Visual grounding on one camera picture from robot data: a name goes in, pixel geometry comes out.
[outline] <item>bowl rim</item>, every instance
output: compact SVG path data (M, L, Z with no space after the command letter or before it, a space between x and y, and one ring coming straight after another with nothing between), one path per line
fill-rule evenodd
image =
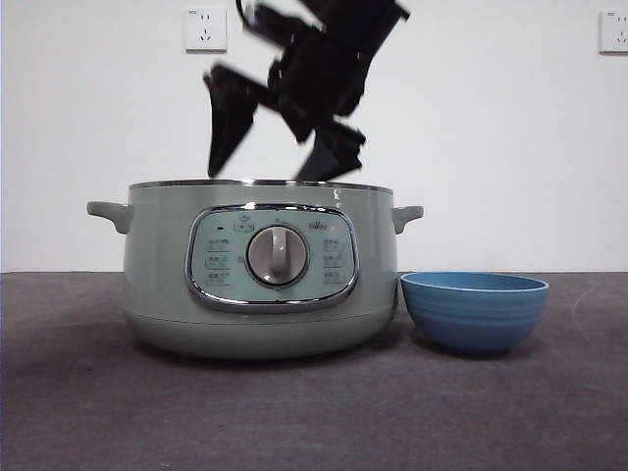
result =
M442 285L431 285L429 283L421 283L421 282L415 282L412 280L409 280L408 277L412 276L412 275L447 275L447 274L452 274L452 275L491 275L491 276L495 276L495 277L502 277L502 278L516 278L518 280L526 280L529 282L536 282L539 283L540 286L537 288L521 288L521 289L489 289L489 288L457 288L457 287L447 287L447 286L442 286ZM426 287L426 288L435 288L435 289L444 289L444 290L449 290L449 291L465 291L465 292L535 292L535 291L543 291L546 289L550 288L550 284L548 282L544 282L543 280L539 280L537 278L530 278L530 277L522 277L519 275L506 275L506 274L502 274L502 273L493 273L493 272L465 272L465 271L443 271L443 272L410 272L410 273L406 273L401 275L401 281L403 283L408 283L411 285L417 285L419 287Z

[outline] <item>control panel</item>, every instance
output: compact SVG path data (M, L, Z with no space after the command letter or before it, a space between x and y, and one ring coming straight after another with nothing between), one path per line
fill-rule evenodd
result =
M196 218L185 275L217 310L269 313L341 302L358 269L355 233L341 211L247 203Z

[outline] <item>pot handle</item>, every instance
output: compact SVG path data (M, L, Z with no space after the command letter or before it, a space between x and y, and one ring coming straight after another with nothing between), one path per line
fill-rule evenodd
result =
M406 224L422 217L423 206L404 206L402 208L393 208L392 223L394 224L394 233L401 234Z
M128 234L133 219L133 211L127 204L106 203L104 201L89 201L87 214L105 218L114 223L116 231Z

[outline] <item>pot base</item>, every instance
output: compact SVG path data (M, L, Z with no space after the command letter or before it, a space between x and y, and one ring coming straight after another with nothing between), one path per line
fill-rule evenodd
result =
M194 324L154 319L127 311L137 335L160 348L192 356L261 360L338 351L368 340L394 309L314 322L263 325Z

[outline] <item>blue bowl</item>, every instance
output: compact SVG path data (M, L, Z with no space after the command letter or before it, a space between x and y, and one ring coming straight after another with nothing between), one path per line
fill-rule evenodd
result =
M425 336L462 354L500 354L539 323L548 293L531 278L468 272L401 277L408 312Z

